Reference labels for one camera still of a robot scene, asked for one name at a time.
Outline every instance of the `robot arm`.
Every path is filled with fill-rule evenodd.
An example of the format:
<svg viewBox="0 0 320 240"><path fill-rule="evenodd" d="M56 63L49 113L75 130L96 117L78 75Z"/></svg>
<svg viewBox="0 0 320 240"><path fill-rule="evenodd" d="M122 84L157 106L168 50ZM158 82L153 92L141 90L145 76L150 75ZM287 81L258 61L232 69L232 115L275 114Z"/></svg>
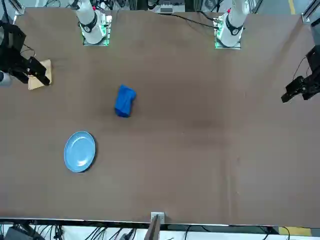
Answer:
<svg viewBox="0 0 320 240"><path fill-rule="evenodd" d="M46 68L37 59L21 56L25 39L26 35L18 26L0 20L0 86L10 85L11 76L27 84L30 75L45 86L50 84Z"/></svg>
<svg viewBox="0 0 320 240"><path fill-rule="evenodd" d="M315 46L305 57L309 63L311 74L307 77L298 76L285 87L285 94L281 97L283 103L299 94L304 100L309 100L320 93L320 47Z"/></svg>
<svg viewBox="0 0 320 240"><path fill-rule="evenodd" d="M82 35L89 44L97 44L106 36L106 15L94 10L90 0L69 0L79 19Z"/></svg>
<svg viewBox="0 0 320 240"><path fill-rule="evenodd" d="M240 41L249 11L248 0L232 0L231 10L222 16L223 26L217 35L217 40L224 47L232 48Z"/></svg>

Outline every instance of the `metal frame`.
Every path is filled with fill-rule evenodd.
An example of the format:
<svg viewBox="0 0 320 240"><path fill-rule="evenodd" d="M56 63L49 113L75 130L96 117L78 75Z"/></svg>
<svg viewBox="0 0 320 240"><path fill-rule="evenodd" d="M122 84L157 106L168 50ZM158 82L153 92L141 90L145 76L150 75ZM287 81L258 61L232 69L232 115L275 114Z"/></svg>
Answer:
<svg viewBox="0 0 320 240"><path fill-rule="evenodd" d="M54 219L54 218L0 218L0 224L14 225L56 225L56 226L80 226L80 227L107 227L107 228L126 228L126 229L148 229L150 222L125 222L125 221L104 221L104 220L81 220L81 219ZM207 232L204 228L210 227L211 231L223 233L245 233L249 228L250 233L264 234L261 227L266 227L269 234L278 235L274 229L277 226L260 226L260 225L227 225L227 224L194 224L194 223L164 223L160 224L160 231L185 231L188 226L190 232Z"/></svg>
<svg viewBox="0 0 320 240"><path fill-rule="evenodd" d="M25 6L23 6L18 0L8 0L12 5L14 10L17 12L17 15L25 14Z"/></svg>
<svg viewBox="0 0 320 240"><path fill-rule="evenodd" d="M261 6L261 3L263 0L257 0L257 2L255 0L251 0L254 1L254 5L250 5L250 10L252 14L256 14Z"/></svg>
<svg viewBox="0 0 320 240"><path fill-rule="evenodd" d="M310 16L317 10L320 5L320 0L313 0L305 11L301 14L303 23L310 23Z"/></svg>

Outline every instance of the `table surface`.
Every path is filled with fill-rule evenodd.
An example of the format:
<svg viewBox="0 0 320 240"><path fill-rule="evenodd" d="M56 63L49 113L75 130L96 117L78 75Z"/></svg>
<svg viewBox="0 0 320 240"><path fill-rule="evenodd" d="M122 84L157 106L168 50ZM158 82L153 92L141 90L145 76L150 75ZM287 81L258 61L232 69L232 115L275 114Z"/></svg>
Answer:
<svg viewBox="0 0 320 240"><path fill-rule="evenodd" d="M281 102L314 45L300 16L249 15L227 50L174 16L112 15L108 47L84 47L70 9L17 19L53 85L0 89L0 215L319 227L320 95ZM121 84L137 93L130 118L115 115ZM76 174L63 152L81 130L97 155Z"/></svg>

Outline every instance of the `cable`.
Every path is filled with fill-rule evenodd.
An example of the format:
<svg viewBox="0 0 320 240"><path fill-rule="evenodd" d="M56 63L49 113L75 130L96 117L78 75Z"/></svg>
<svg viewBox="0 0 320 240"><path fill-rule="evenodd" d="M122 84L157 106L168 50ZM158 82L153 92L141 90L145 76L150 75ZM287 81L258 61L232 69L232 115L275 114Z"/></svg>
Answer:
<svg viewBox="0 0 320 240"><path fill-rule="evenodd" d="M63 240L62 236L64 234L64 230L61 225L55 226L53 239Z"/></svg>
<svg viewBox="0 0 320 240"><path fill-rule="evenodd" d="M107 228L105 227L105 228L102 229L99 233L96 232L96 234L94 234L94 235L92 236L91 240L95 240L96 238L99 239L100 236L102 235L102 233L104 233L106 229L107 229Z"/></svg>
<svg viewBox="0 0 320 240"><path fill-rule="evenodd" d="M9 15L8 15L8 11L7 11L7 7L6 7L5 0L1 0L1 2L2 2L2 7L3 7L3 12L4 12L5 20L6 20L6 22L9 24L9 23L10 23L10 21L9 21Z"/></svg>
<svg viewBox="0 0 320 240"><path fill-rule="evenodd" d="M263 238L263 240L266 240L268 236L269 236L269 233L267 233L267 234L265 235L265 237Z"/></svg>
<svg viewBox="0 0 320 240"><path fill-rule="evenodd" d="M25 47L27 47L28 49L25 49L23 51L20 52L20 54L22 54L23 52L26 52L26 51L33 51L33 57L36 56L36 51L32 48L32 47L29 47L28 45L26 44L23 44Z"/></svg>
<svg viewBox="0 0 320 240"><path fill-rule="evenodd" d="M224 1L224 0L217 0L217 4L211 9L211 13L215 10L216 8L216 12L218 13L219 12L219 9L220 9L220 4Z"/></svg>
<svg viewBox="0 0 320 240"><path fill-rule="evenodd" d="M308 71L310 69L310 66L306 69L306 72L305 72L305 76L308 77Z"/></svg>
<svg viewBox="0 0 320 240"><path fill-rule="evenodd" d="M166 16L174 16L174 17L177 17L177 18L181 18L181 19L184 19L186 21L189 21L189 22L192 22L192 23L195 23L195 24L199 24L201 26L206 26L208 28L212 28L212 29L217 29L219 30L219 28L217 26L211 26L211 25L208 25L208 24L205 24L205 23L201 23L201 22L198 22L198 21L195 21L195 20L192 20L192 19L189 19L189 18L186 18L184 16L179 16L179 15L175 15L175 14L165 14L165 13L158 13L160 15L166 15Z"/></svg>
<svg viewBox="0 0 320 240"><path fill-rule="evenodd" d="M49 4L52 4L52 3L54 3L54 2L58 2L58 3L59 3L59 8L61 7L61 2L60 2L60 0L48 0L44 6L45 6L45 7L48 7Z"/></svg>
<svg viewBox="0 0 320 240"><path fill-rule="evenodd" d="M46 236L48 235L48 233L49 233L49 231L50 231L50 229L52 230L52 228L53 228L54 226L52 225L51 227L49 227L49 229L48 229L48 231L46 231L46 234L44 235L44 239L46 238Z"/></svg>
<svg viewBox="0 0 320 240"><path fill-rule="evenodd" d="M263 229L262 226L258 226L258 228L260 228L265 234L268 234L268 232L265 229Z"/></svg>
<svg viewBox="0 0 320 240"><path fill-rule="evenodd" d="M120 237L120 240L130 240L130 238L131 238L131 236L132 236L132 234L133 234L134 232L135 232L135 229L132 228L129 233L124 233L124 234Z"/></svg>
<svg viewBox="0 0 320 240"><path fill-rule="evenodd" d="M185 231L185 235L184 235L184 240L187 240L187 235L188 235L188 232L189 232L189 229L191 228L192 225L189 225Z"/></svg>
<svg viewBox="0 0 320 240"><path fill-rule="evenodd" d="M136 237L136 233L137 233L137 229L135 228L135 231L134 231L134 234L133 234L132 240L134 240L134 239L135 239L135 237Z"/></svg>
<svg viewBox="0 0 320 240"><path fill-rule="evenodd" d="M41 236L41 234L45 231L45 229L49 227L49 225L45 226L44 229L42 229L42 231L39 233L39 235Z"/></svg>
<svg viewBox="0 0 320 240"><path fill-rule="evenodd" d="M117 237L118 237L118 235L119 235L119 233L121 232L121 230L122 230L122 228L120 228L120 229L119 229L115 234L113 234L113 235L112 235L112 237L110 237L108 240L113 239L113 238L114 238L114 236L115 236L114 240L116 240L116 239L117 239Z"/></svg>
<svg viewBox="0 0 320 240"><path fill-rule="evenodd" d="M50 229L50 240L51 240L51 233L52 233L52 229L54 228L54 226L52 225L51 229Z"/></svg>
<svg viewBox="0 0 320 240"><path fill-rule="evenodd" d="M36 229L37 229L37 224L34 225L33 235L32 235L33 239L35 238L35 235L36 235Z"/></svg>
<svg viewBox="0 0 320 240"><path fill-rule="evenodd" d="M206 232L211 232L211 231L209 231L208 229L206 229L204 226L201 226L201 228L203 228Z"/></svg>
<svg viewBox="0 0 320 240"><path fill-rule="evenodd" d="M96 228L90 233L90 235L85 238L85 240L88 240L88 239L91 237L92 234L96 234L95 232L96 232L96 231L99 231L99 229L100 229L99 227L96 227Z"/></svg>
<svg viewBox="0 0 320 240"><path fill-rule="evenodd" d="M287 240L290 240L290 231L289 231L289 229L288 229L286 226L283 226L283 228L288 231L288 238L287 238Z"/></svg>
<svg viewBox="0 0 320 240"><path fill-rule="evenodd" d="M301 59L301 61L300 61L300 63L299 63L299 66L298 66L298 67L296 68L296 70L295 70L295 73L294 73L294 75L293 75L292 80L294 80L294 79L295 79L296 73L297 73L297 71L298 71L298 69L299 69L299 67L300 67L300 65L301 65L301 63L302 63L302 61L303 61L305 58L306 58L306 56L304 56L304 57Z"/></svg>
<svg viewBox="0 0 320 240"><path fill-rule="evenodd" d="M203 11L198 11L198 13L201 13L203 16L205 16L206 19L210 20L210 21L214 21L214 19L212 17L209 17L207 14L205 14Z"/></svg>
<svg viewBox="0 0 320 240"><path fill-rule="evenodd" d="M103 234L102 234L102 240L104 240L104 239L105 239L105 232L106 232L106 231L103 231Z"/></svg>

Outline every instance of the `blue object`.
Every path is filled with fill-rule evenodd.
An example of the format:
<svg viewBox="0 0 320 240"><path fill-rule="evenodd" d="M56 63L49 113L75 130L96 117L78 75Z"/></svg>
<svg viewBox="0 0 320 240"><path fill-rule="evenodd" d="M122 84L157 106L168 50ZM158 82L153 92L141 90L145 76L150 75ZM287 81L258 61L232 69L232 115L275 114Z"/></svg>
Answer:
<svg viewBox="0 0 320 240"><path fill-rule="evenodd" d="M114 109L119 117L128 118L131 112L132 101L136 98L136 92L125 85L121 85L116 97Z"/></svg>
<svg viewBox="0 0 320 240"><path fill-rule="evenodd" d="M91 166L95 154L94 138L86 131L78 131L65 144L64 163L70 171L80 173Z"/></svg>

